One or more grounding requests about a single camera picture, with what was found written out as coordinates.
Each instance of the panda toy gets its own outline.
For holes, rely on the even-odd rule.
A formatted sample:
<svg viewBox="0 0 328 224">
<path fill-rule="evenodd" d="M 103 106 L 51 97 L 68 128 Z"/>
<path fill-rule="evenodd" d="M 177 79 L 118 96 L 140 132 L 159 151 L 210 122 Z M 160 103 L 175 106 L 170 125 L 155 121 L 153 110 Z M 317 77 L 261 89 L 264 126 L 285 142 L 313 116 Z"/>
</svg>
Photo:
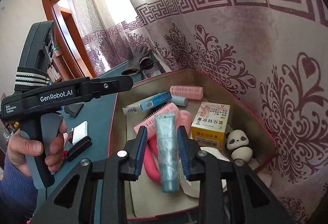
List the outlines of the panda toy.
<svg viewBox="0 0 328 224">
<path fill-rule="evenodd" d="M 230 132 L 227 140 L 227 149 L 231 152 L 233 160 L 240 158 L 248 162 L 253 155 L 253 151 L 249 147 L 249 140 L 242 130 Z"/>
</svg>

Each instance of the gripper handle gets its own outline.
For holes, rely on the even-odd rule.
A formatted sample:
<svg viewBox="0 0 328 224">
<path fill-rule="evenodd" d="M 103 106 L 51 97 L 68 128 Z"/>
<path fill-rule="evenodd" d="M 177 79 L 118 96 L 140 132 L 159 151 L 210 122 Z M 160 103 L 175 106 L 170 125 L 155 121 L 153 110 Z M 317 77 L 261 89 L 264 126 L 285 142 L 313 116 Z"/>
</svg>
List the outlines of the gripper handle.
<svg viewBox="0 0 328 224">
<path fill-rule="evenodd" d="M 55 177 L 49 171 L 45 157 L 49 154 L 50 142 L 57 136 L 62 120 L 63 115 L 49 113 L 40 118 L 20 122 L 21 137 L 40 141 L 44 146 L 44 151 L 39 156 L 25 155 L 34 186 L 38 190 L 50 187 L 55 183 Z"/>
</svg>

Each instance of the screw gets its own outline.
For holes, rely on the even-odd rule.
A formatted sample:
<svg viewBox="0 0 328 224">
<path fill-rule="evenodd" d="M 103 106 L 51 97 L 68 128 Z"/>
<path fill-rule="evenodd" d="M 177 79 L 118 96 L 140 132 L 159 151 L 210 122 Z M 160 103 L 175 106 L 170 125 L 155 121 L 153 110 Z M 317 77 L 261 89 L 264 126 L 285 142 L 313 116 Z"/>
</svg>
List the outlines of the screw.
<svg viewBox="0 0 328 224">
<path fill-rule="evenodd" d="M 124 150 L 121 150 L 121 151 L 118 151 L 118 152 L 117 152 L 117 155 L 118 155 L 119 157 L 124 157 L 124 156 L 127 155 L 127 152 L 124 151 Z"/>
<path fill-rule="evenodd" d="M 204 150 L 199 150 L 197 154 L 198 154 L 199 156 L 201 156 L 201 157 L 204 157 L 204 156 L 207 155 L 207 152 L 204 151 Z"/>
<path fill-rule="evenodd" d="M 245 161 L 238 158 L 238 159 L 235 159 L 235 164 L 239 167 L 243 166 L 245 164 Z"/>
<path fill-rule="evenodd" d="M 89 159 L 87 159 L 87 158 L 84 158 L 84 159 L 82 159 L 81 161 L 80 161 L 80 164 L 81 164 L 81 166 L 87 166 L 87 165 L 89 165 L 90 164 L 90 160 Z"/>
</svg>

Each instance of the blue sweater sleeve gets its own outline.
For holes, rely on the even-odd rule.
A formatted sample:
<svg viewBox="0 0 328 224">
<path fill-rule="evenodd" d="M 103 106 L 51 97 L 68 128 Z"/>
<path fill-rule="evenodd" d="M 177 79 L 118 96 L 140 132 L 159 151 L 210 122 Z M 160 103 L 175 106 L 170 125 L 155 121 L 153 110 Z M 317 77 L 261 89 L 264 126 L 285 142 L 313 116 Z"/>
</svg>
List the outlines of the blue sweater sleeve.
<svg viewBox="0 0 328 224">
<path fill-rule="evenodd" d="M 32 178 L 25 176 L 12 165 L 6 154 L 4 177 L 0 181 L 0 199 L 6 205 L 10 218 L 14 218 L 17 223 L 30 220 L 36 208 L 37 195 L 38 191 Z"/>
</svg>

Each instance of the sheer curtain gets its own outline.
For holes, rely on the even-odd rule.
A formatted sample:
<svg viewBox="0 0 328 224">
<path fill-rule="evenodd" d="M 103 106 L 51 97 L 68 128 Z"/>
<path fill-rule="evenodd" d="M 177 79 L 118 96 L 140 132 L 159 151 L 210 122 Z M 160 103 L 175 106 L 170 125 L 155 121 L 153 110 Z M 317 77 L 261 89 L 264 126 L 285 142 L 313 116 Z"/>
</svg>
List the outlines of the sheer curtain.
<svg viewBox="0 0 328 224">
<path fill-rule="evenodd" d="M 305 223 L 328 189 L 328 10 L 322 0 L 69 0 L 95 71 L 144 45 L 237 96 L 277 142 L 271 190 Z"/>
</svg>

